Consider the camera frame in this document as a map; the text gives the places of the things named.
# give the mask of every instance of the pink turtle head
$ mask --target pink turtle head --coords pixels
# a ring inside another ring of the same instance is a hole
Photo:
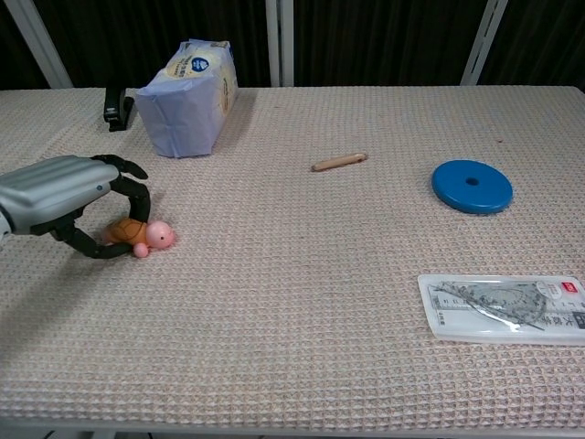
[[[155,249],[165,249],[175,242],[175,233],[165,222],[149,222],[146,227],[146,240],[148,245]]]

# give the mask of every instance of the red label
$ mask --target red label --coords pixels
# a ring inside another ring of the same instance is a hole
[[[577,293],[577,287],[575,284],[571,282],[562,282],[562,284],[563,288],[565,288],[565,290],[567,290],[569,293]]]

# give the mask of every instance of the robot finger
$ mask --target robot finger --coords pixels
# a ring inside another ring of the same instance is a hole
[[[141,180],[146,180],[148,178],[148,174],[146,174],[146,171],[144,171],[141,167],[136,165],[134,162],[130,160],[125,160],[117,155],[114,154],[95,155],[94,157],[92,157],[92,159],[100,160],[108,165],[114,165],[118,168],[120,172],[131,174]]]
[[[73,223],[61,229],[51,232],[57,241],[63,241],[73,249],[93,259],[112,259],[131,252],[132,244],[118,242],[113,245],[98,244],[92,237],[83,230],[75,227]]]
[[[110,183],[114,192],[125,195],[130,200],[130,215],[133,220],[148,222],[150,216],[150,193],[148,187],[130,178],[119,176]]]

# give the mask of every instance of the toy turtle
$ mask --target toy turtle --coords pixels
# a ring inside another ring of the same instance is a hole
[[[110,224],[104,231],[107,242],[128,242],[138,258],[148,256],[148,248],[166,249],[175,242],[175,232],[162,221],[141,222],[124,217]]]

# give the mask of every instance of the packaged item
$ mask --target packaged item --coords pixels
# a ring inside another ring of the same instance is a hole
[[[228,41],[190,39],[136,92],[136,107],[157,154],[211,154],[238,81]]]
[[[563,276],[419,276],[435,337],[476,343],[585,345],[585,290]]]

